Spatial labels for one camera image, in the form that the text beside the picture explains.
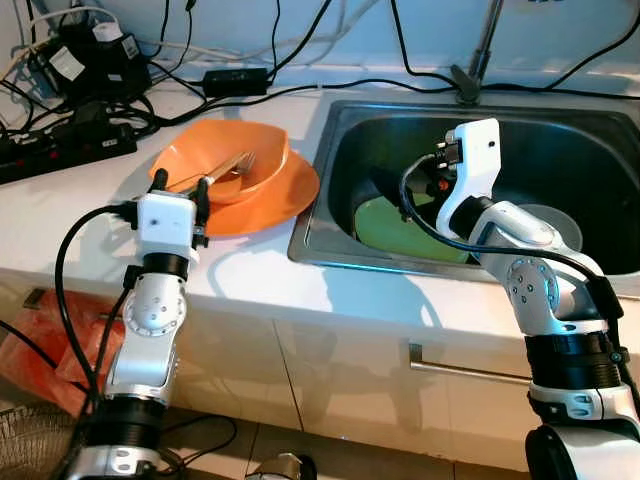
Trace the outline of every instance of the metal handle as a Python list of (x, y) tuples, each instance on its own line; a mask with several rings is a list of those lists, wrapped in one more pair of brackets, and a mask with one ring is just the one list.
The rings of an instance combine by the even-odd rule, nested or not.
[(488, 372), (474, 368), (452, 367), (441, 363), (425, 362), (422, 360), (422, 345), (409, 343), (409, 368), (421, 372), (447, 373), (450, 375), (461, 375), (464, 377), (481, 378), (482, 380), (492, 380), (494, 382), (513, 383), (516, 385), (529, 385), (530, 377), (520, 375), (510, 375), (508, 373)]

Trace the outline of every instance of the orange plate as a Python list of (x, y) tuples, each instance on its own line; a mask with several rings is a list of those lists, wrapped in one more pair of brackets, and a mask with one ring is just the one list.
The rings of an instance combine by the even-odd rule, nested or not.
[(284, 166), (289, 152), (287, 132), (281, 128), (241, 120), (205, 118), (187, 128), (154, 162), (149, 175), (159, 168), (169, 172), (168, 190), (180, 192), (230, 157), (245, 151), (256, 160), (244, 175), (225, 175), (209, 187), (217, 203), (246, 200), (270, 182)]
[(316, 171), (290, 150), (278, 175), (251, 198), (233, 205), (211, 204), (207, 235), (244, 235), (273, 227), (307, 208), (319, 189)]

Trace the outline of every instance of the green plate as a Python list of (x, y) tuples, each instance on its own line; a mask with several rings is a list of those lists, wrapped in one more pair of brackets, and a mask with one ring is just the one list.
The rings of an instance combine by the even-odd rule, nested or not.
[[(426, 194), (414, 194), (413, 199), (416, 205), (433, 201)], [(465, 263), (469, 256), (434, 240), (413, 222), (404, 222), (398, 209), (384, 197), (357, 208), (355, 228), (362, 243), (385, 252), (453, 263)]]

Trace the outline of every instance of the tile floor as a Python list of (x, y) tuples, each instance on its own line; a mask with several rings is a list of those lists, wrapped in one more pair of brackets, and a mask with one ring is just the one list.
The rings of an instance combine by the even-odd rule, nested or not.
[[(174, 411), (172, 421), (193, 417)], [(283, 451), (310, 455), (319, 480), (525, 480), (521, 472), (448, 461), (396, 450), (310, 435), (295, 430), (237, 421), (238, 435), (226, 448), (194, 461), (191, 480), (242, 480), (265, 459)], [(231, 435), (221, 419), (193, 424), (165, 436), (167, 446), (181, 455), (221, 443)]]

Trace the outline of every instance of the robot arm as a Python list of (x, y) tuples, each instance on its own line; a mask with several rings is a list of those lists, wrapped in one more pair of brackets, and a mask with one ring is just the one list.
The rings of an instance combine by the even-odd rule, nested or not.
[(617, 328), (610, 331), (609, 321), (617, 318), (601, 313), (608, 310), (603, 304), (617, 305), (615, 295), (594, 288), (601, 282), (566, 263), (514, 248), (561, 254), (606, 283), (601, 269), (567, 247), (552, 226), (491, 200), (500, 170), (495, 119), (460, 125), (439, 147), (431, 171), (455, 170), (457, 178), (438, 212), (438, 232), (505, 249), (474, 256), (505, 288), (525, 335), (533, 379), (528, 397), (543, 422), (526, 442), (532, 478), (640, 478), (640, 421), (624, 364), (628, 355), (617, 344)]
[(65, 478), (151, 478), (163, 415), (178, 363), (175, 338), (186, 316), (184, 288), (197, 246), (207, 246), (209, 216), (206, 182), (195, 201), (163, 191), (166, 172), (135, 204), (138, 230), (135, 286), (123, 308), (125, 338)]

